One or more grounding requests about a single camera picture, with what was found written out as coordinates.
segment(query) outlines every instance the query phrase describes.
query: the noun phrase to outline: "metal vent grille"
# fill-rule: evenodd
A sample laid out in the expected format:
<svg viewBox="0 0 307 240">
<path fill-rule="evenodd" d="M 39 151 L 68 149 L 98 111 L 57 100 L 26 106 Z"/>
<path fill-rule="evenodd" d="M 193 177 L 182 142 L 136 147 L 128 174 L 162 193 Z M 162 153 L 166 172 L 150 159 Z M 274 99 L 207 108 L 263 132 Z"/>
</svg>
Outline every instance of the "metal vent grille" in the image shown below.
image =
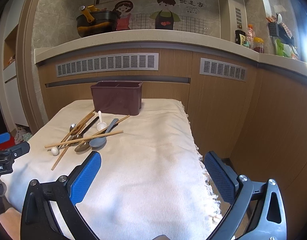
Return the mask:
<svg viewBox="0 0 307 240">
<path fill-rule="evenodd" d="M 158 70 L 158 53 L 102 55 L 56 65 L 57 77 L 115 70 Z"/>
<path fill-rule="evenodd" d="M 247 81 L 246 68 L 207 58 L 200 59 L 200 74 Z"/>
<path fill-rule="evenodd" d="M 241 27 L 242 29 L 241 10 L 239 8 L 236 8 L 236 19 L 237 19 L 237 28 Z"/>
</svg>

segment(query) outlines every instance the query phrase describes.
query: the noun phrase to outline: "brown plastic container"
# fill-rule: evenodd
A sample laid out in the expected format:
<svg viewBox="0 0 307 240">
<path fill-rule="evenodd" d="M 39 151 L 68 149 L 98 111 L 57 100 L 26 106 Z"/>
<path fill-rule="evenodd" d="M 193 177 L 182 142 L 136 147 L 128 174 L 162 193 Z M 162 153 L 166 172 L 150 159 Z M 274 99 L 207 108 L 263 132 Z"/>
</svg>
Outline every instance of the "brown plastic container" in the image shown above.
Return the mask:
<svg viewBox="0 0 307 240">
<path fill-rule="evenodd" d="M 142 81 L 100 81 L 91 86 L 95 110 L 108 114 L 138 115 Z"/>
</svg>

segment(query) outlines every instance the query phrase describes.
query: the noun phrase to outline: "doorframe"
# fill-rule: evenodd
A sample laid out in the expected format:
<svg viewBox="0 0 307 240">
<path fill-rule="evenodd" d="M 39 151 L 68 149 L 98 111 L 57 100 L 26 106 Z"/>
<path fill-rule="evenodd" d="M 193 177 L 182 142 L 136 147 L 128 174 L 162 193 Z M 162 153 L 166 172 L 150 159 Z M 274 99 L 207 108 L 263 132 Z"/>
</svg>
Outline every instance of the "doorframe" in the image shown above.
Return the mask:
<svg viewBox="0 0 307 240">
<path fill-rule="evenodd" d="M 30 130 L 35 134 L 44 123 L 33 85 L 31 37 L 34 15 L 39 0 L 25 0 L 20 14 L 16 38 L 16 73 L 18 89 Z"/>
</svg>

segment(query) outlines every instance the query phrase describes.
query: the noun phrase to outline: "chopsticks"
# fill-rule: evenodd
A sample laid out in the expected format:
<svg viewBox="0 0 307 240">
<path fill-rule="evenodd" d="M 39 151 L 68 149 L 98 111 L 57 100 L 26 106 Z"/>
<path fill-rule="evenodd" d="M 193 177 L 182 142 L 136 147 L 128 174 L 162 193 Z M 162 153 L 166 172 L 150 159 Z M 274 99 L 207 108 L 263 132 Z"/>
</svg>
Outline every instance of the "chopsticks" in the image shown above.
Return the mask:
<svg viewBox="0 0 307 240">
<path fill-rule="evenodd" d="M 81 141 L 92 140 L 94 138 L 106 137 L 106 136 L 115 135 L 115 134 L 118 134 L 118 133 L 123 133 L 123 130 L 116 131 L 116 132 L 109 132 L 109 133 L 93 135 L 93 136 L 90 136 L 90 137 L 75 139 L 75 140 L 66 141 L 66 142 L 58 142 L 58 143 L 54 143 L 54 144 L 50 144 L 50 145 L 45 145 L 45 148 L 50 148 L 50 147 L 59 146 L 59 145 L 65 145 L 65 144 L 72 144 L 72 143 L 81 142 Z"/>
<path fill-rule="evenodd" d="M 130 114 L 128 114 L 128 115 L 126 115 L 125 117 L 123 117 L 123 118 L 121 118 L 120 120 L 118 120 L 118 121 L 116 122 L 115 125 L 117 125 L 118 123 L 120 123 L 120 122 L 122 122 L 123 120 L 127 119 L 128 117 L 130 117 Z M 99 132 L 96 132 L 96 133 L 93 134 L 92 136 L 102 134 L 103 132 L 106 131 L 106 129 L 107 129 L 108 127 L 109 127 L 109 126 L 103 128 L 102 130 L 100 130 Z M 87 141 L 87 138 L 84 138 L 84 140 L 81 141 L 81 142 L 78 144 L 78 146 L 81 145 L 81 144 L 83 144 L 85 141 Z"/>
<path fill-rule="evenodd" d="M 52 166 L 51 170 L 53 171 L 55 169 L 55 167 L 58 165 L 58 163 L 60 162 L 61 158 L 64 156 L 64 154 L 66 153 L 66 151 L 69 149 L 70 145 L 72 143 L 76 143 L 76 142 L 80 142 L 80 144 L 82 144 L 83 142 L 87 141 L 87 140 L 92 140 L 94 138 L 98 138 L 98 137 L 105 137 L 105 136 L 110 136 L 110 135 L 114 135 L 114 134 L 119 134 L 119 133 L 123 133 L 123 130 L 120 131 L 116 131 L 116 132 L 109 132 L 106 134 L 101 134 L 103 132 L 106 131 L 106 129 L 108 128 L 108 126 L 104 129 L 102 129 L 101 131 L 95 133 L 94 135 L 90 136 L 90 137 L 86 137 L 86 138 L 81 138 L 81 139 L 75 139 L 75 140 L 69 140 L 66 141 L 66 139 L 73 133 L 74 130 L 77 130 L 77 127 L 81 124 L 83 124 L 83 126 L 79 129 L 78 133 L 80 133 L 83 128 L 86 126 L 86 123 L 95 115 L 93 114 L 94 109 L 87 114 L 77 125 L 74 129 L 71 130 L 70 133 L 68 133 L 68 135 L 60 142 L 60 143 L 56 143 L 56 144 L 51 144 L 51 145 L 46 145 L 45 148 L 50 148 L 50 147 L 54 147 L 54 146 L 60 146 L 60 145 L 65 145 L 67 144 L 67 146 L 65 147 L 65 149 L 63 150 L 63 152 L 59 155 L 58 159 L 56 160 L 55 164 Z M 122 122 L 123 120 L 127 119 L 128 117 L 130 117 L 130 115 L 126 115 L 125 117 L 121 118 L 120 120 L 118 120 L 116 122 L 116 124 Z"/>
<path fill-rule="evenodd" d="M 93 109 L 90 113 L 88 113 L 64 138 L 61 142 L 66 143 L 66 140 L 69 138 L 70 135 L 72 135 L 75 131 L 81 132 L 83 130 L 83 128 L 86 126 L 86 123 L 95 115 L 93 112 L 95 111 L 95 109 Z M 59 163 L 59 161 L 61 160 L 61 158 L 63 157 L 63 155 L 66 153 L 66 151 L 69 149 L 70 144 L 68 144 L 65 149 L 62 151 L 62 153 L 60 154 L 60 156 L 58 157 L 57 161 L 55 162 L 55 164 L 52 166 L 51 170 L 53 171 L 55 169 L 55 167 L 57 166 L 57 164 Z"/>
<path fill-rule="evenodd" d="M 75 132 L 75 131 L 77 130 L 78 126 L 80 126 L 80 125 L 83 123 L 83 121 L 84 121 L 86 118 L 88 118 L 89 115 L 91 115 L 94 111 L 95 111 L 95 109 L 93 109 L 89 114 L 87 114 L 87 115 L 76 125 L 76 127 L 74 127 L 74 128 L 63 138 L 63 140 L 62 140 L 61 142 L 66 141 L 66 140 L 69 138 L 69 136 L 72 135 L 72 133 Z"/>
<path fill-rule="evenodd" d="M 84 127 L 86 126 L 86 124 L 81 126 L 81 129 L 78 131 L 78 133 L 80 133 Z M 64 156 L 64 154 L 66 153 L 66 151 L 69 149 L 70 144 L 68 144 L 64 150 L 62 151 L 62 153 L 59 155 L 58 159 L 56 160 L 55 164 L 52 166 L 51 170 L 53 171 L 55 169 L 55 167 L 58 165 L 59 161 L 61 160 L 61 158 Z"/>
</svg>

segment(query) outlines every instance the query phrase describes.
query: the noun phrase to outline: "kitchen counter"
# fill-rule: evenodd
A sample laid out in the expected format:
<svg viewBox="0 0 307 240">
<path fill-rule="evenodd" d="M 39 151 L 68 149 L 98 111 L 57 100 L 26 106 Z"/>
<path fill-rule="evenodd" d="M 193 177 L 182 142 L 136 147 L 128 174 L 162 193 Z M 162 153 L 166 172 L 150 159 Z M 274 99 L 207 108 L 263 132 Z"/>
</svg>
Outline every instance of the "kitchen counter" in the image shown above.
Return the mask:
<svg viewBox="0 0 307 240">
<path fill-rule="evenodd" d="M 177 44 L 190 45 L 197 48 L 208 48 L 224 51 L 251 61 L 276 66 L 307 77 L 307 63 L 276 55 L 261 54 L 230 41 L 190 32 L 171 30 L 128 30 L 93 35 L 53 48 L 35 49 L 35 63 L 63 55 L 66 53 L 113 44 L 154 42 L 169 44 L 177 49 Z"/>
</svg>

